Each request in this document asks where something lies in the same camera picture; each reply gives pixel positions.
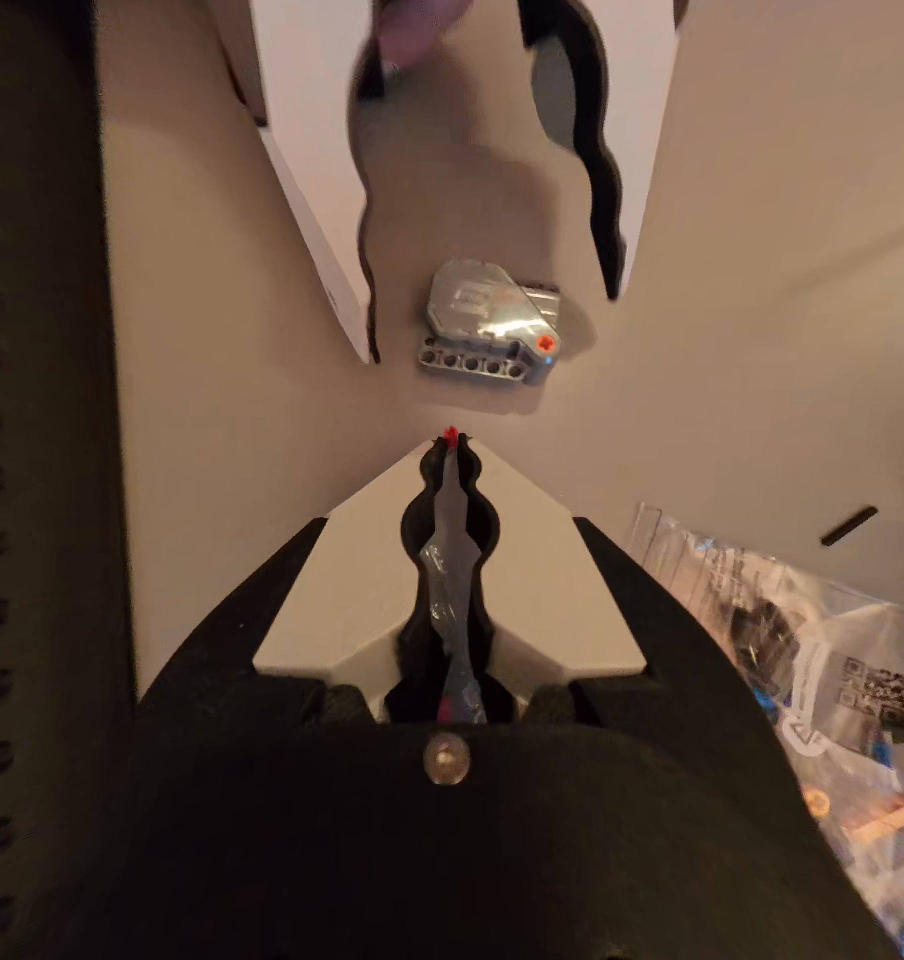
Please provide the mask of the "person's left hand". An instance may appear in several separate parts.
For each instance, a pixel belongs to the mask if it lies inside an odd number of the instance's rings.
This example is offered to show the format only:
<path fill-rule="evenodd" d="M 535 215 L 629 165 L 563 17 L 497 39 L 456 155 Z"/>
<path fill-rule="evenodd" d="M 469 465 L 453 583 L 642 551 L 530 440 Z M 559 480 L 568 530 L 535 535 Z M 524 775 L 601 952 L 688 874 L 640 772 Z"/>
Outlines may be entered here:
<path fill-rule="evenodd" d="M 386 72 L 405 71 L 426 60 L 472 5 L 472 1 L 382 2 L 377 42 Z"/>

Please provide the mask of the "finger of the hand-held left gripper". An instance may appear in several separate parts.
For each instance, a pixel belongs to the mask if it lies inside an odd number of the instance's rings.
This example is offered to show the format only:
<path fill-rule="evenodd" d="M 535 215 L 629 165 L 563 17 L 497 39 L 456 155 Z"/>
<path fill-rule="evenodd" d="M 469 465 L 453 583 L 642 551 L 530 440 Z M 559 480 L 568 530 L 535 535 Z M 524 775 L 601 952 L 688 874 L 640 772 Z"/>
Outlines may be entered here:
<path fill-rule="evenodd" d="M 674 1 L 519 1 L 522 42 L 557 41 L 574 90 L 571 149 L 588 176 L 607 298 L 633 270 L 682 26 Z"/>
<path fill-rule="evenodd" d="M 339 325 L 360 361 L 378 364 L 363 239 L 369 188 L 352 130 L 374 2 L 253 1 L 250 11 L 266 108 L 260 137 Z"/>

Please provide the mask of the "black dotted mat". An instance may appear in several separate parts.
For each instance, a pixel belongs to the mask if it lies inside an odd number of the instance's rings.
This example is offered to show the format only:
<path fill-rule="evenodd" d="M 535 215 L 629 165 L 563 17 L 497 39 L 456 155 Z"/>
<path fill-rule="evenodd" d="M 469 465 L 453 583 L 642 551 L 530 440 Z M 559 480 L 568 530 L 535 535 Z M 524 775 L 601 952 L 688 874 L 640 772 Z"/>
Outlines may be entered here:
<path fill-rule="evenodd" d="M 93 2 L 0 2 L 0 958 L 38 958 L 134 679 Z"/>

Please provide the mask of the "clear bag of toy pieces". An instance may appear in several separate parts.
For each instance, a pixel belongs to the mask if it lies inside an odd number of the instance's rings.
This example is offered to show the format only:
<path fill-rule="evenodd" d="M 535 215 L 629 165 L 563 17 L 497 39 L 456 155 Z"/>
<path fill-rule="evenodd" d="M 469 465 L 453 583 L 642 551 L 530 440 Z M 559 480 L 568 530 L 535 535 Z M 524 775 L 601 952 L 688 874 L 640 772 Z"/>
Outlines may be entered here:
<path fill-rule="evenodd" d="M 639 507 L 628 554 L 709 632 L 904 957 L 904 610 Z"/>

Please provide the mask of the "black toy axle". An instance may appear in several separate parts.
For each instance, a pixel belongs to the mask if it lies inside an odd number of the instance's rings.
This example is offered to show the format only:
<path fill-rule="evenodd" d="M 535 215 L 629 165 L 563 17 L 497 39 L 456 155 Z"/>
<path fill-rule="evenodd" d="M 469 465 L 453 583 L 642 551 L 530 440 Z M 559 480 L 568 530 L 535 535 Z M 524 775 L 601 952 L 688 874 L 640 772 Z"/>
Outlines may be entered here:
<path fill-rule="evenodd" d="M 860 528 L 865 523 L 876 517 L 878 513 L 878 507 L 872 505 L 856 510 L 850 516 L 846 517 L 841 522 L 837 523 L 823 533 L 818 539 L 820 545 L 824 548 L 835 546 L 842 541 L 842 539 L 852 534 L 856 529 Z"/>

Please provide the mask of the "grey toy motor block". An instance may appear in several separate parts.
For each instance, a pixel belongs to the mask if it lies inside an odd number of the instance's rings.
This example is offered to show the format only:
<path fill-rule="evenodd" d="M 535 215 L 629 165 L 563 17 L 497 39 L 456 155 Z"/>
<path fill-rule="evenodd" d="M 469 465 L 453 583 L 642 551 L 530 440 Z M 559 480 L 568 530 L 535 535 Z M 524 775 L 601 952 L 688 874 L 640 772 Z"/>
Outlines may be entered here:
<path fill-rule="evenodd" d="M 488 261 L 452 260 L 434 274 L 418 351 L 428 370 L 537 386 L 563 351 L 558 288 L 515 280 Z"/>

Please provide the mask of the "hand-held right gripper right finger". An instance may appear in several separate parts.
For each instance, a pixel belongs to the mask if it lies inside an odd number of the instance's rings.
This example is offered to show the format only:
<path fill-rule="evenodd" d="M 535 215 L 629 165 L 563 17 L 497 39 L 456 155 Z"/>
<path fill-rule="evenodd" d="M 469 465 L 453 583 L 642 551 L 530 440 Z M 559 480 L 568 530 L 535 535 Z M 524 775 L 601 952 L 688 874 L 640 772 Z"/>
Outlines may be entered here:
<path fill-rule="evenodd" d="M 482 442 L 458 436 L 478 681 L 530 705 L 545 687 L 638 677 L 648 666 L 570 510 Z"/>

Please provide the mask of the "grey desk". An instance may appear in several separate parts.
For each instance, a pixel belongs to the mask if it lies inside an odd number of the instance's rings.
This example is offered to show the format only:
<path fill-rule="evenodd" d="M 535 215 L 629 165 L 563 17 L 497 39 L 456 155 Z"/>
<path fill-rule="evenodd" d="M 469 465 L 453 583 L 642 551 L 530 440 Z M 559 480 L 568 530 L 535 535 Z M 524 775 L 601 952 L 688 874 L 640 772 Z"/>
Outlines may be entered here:
<path fill-rule="evenodd" d="M 588 175 L 536 108 L 565 76 L 514 3 L 476 2 L 357 108 L 369 366 L 205 5 L 99 10 L 140 692 L 306 522 L 452 425 L 620 544 L 645 502 L 904 607 L 904 2 L 692 2 L 615 302 Z M 546 380 L 420 364 L 452 260 L 558 289 Z"/>

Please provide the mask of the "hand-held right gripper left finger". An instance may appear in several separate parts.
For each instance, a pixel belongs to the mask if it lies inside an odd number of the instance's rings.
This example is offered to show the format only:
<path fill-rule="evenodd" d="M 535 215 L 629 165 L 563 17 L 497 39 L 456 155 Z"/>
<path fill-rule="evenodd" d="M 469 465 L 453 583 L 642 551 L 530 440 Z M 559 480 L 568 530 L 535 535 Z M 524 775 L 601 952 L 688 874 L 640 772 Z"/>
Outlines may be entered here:
<path fill-rule="evenodd" d="M 417 554 L 401 522 L 426 492 L 422 463 L 442 437 L 422 442 L 326 516 L 309 557 L 253 658 L 262 676 L 316 680 L 362 693 L 373 718 L 400 682 L 397 644 L 417 605 Z"/>

